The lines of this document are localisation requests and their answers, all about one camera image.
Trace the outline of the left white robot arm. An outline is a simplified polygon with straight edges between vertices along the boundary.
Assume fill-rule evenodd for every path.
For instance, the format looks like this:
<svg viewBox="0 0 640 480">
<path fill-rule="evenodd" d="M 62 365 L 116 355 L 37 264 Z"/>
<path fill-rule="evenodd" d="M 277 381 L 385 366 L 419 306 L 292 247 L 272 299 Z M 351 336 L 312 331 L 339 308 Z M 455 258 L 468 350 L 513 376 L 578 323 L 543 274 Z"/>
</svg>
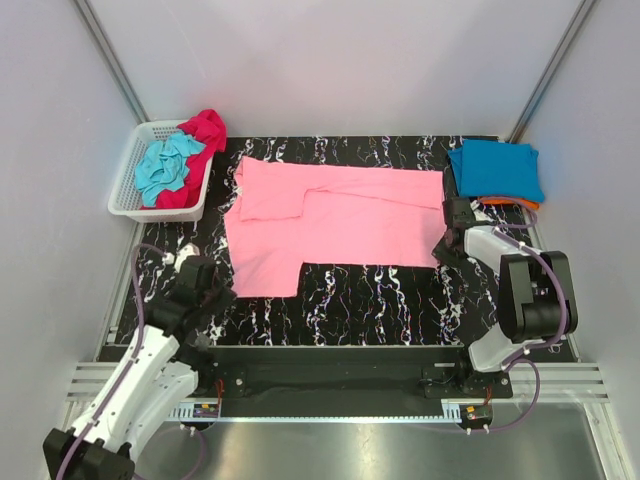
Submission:
<svg viewBox="0 0 640 480">
<path fill-rule="evenodd" d="M 46 436 L 51 478 L 133 478 L 141 452 L 172 410 L 219 386 L 212 354 L 189 338 L 235 294 L 210 258 L 190 255 L 176 266 L 168 292 L 138 304 L 137 330 L 95 399 L 72 426 Z"/>
</svg>

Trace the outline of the pink t shirt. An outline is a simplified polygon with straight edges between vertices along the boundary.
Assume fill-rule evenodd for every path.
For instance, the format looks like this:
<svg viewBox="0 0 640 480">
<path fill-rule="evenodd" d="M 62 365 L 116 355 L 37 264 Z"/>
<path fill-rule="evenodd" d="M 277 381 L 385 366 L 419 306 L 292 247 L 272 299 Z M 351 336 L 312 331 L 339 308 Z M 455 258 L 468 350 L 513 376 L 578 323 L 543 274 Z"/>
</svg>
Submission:
<svg viewBox="0 0 640 480">
<path fill-rule="evenodd" d="M 266 162 L 245 156 L 224 216 L 241 298 L 293 297 L 305 264 L 434 268 L 440 171 Z"/>
</svg>

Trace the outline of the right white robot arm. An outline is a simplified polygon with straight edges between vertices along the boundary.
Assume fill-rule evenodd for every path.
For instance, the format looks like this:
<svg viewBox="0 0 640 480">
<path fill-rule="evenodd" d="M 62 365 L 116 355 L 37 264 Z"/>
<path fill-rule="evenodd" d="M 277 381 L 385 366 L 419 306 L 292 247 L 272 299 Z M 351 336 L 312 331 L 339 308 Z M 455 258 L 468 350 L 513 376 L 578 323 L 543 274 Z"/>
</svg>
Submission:
<svg viewBox="0 0 640 480">
<path fill-rule="evenodd" d="M 452 265 L 475 259 L 499 276 L 497 323 L 480 339 L 462 348 L 454 366 L 429 386 L 455 388 L 472 395 L 501 380 L 518 360 L 550 347 L 578 326 L 578 312 L 568 257 L 519 242 L 505 230 L 476 218 L 471 201 L 443 202 L 446 233 L 433 256 Z"/>
</svg>

